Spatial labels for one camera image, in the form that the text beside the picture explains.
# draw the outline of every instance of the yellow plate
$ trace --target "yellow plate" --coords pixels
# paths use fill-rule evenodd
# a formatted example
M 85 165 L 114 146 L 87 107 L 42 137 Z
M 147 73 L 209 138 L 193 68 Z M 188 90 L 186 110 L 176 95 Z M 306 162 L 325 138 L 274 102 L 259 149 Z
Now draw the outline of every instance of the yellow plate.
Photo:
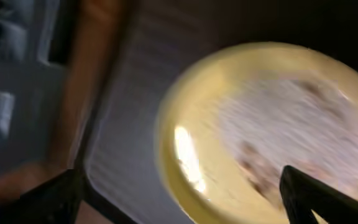
M 261 70 L 289 75 L 261 77 Z M 196 223 L 288 223 L 242 178 L 215 131 L 220 99 L 238 90 L 238 83 L 259 78 L 325 80 L 358 108 L 358 73 L 304 47 L 244 44 L 193 65 L 162 103 L 156 142 L 163 183 Z

